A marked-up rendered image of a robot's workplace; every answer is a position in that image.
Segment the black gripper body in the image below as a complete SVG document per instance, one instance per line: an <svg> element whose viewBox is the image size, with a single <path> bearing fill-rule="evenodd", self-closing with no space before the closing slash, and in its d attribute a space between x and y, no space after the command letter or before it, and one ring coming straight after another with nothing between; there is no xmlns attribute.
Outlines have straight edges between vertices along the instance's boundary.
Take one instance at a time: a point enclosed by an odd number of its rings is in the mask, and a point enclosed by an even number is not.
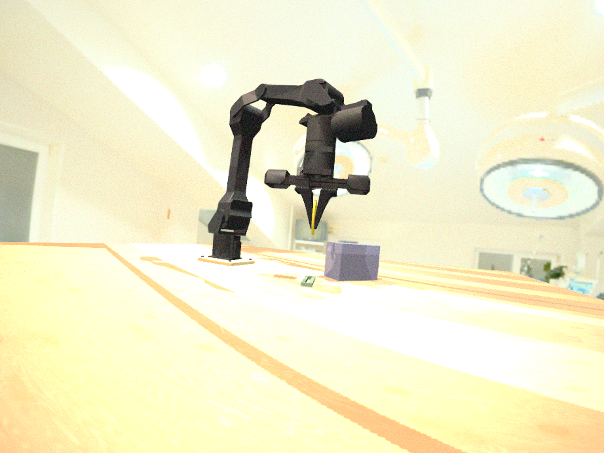
<svg viewBox="0 0 604 453"><path fill-rule="evenodd" d="M349 174L348 179L333 178L335 151L334 143L308 141L305 144L303 176L290 175L287 170L268 169L264 184L276 189L287 189L290 185L311 189L346 189L349 194L367 195L371 185L368 175Z"/></svg>

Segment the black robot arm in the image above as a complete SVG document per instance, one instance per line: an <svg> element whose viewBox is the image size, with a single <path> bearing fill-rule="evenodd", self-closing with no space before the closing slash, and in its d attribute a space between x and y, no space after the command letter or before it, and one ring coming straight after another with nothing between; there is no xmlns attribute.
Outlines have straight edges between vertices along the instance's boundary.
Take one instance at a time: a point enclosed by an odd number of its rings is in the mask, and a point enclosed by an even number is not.
<svg viewBox="0 0 604 453"><path fill-rule="evenodd" d="M262 110L251 105L259 100L266 102ZM373 104L360 100L345 105L343 94L324 79L309 80L302 85L260 84L243 94L230 109L229 126L234 139L227 190L208 223L208 233L214 234L212 255L208 257L242 259L240 236L247 233L254 206L246 197L252 143L275 104L305 107L318 113L307 113L299 120L300 125L307 127L306 142L318 140L336 145L336 138L347 143L373 139L377 134Z"/></svg>

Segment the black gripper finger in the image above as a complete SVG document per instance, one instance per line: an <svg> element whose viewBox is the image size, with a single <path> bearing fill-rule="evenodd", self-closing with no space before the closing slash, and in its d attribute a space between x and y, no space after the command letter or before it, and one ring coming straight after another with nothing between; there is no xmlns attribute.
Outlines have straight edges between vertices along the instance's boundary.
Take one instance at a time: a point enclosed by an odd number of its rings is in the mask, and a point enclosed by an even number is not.
<svg viewBox="0 0 604 453"><path fill-rule="evenodd" d="M316 215L314 219L314 229L317 229L317 226L320 222L322 214L332 197L337 197L337 191L333 189L320 189L320 196L318 199L318 205L316 209Z"/></svg>
<svg viewBox="0 0 604 453"><path fill-rule="evenodd" d="M310 228L312 226L312 211L313 211L313 191L311 188L306 187L295 187L296 193L301 194L309 219Z"/></svg>

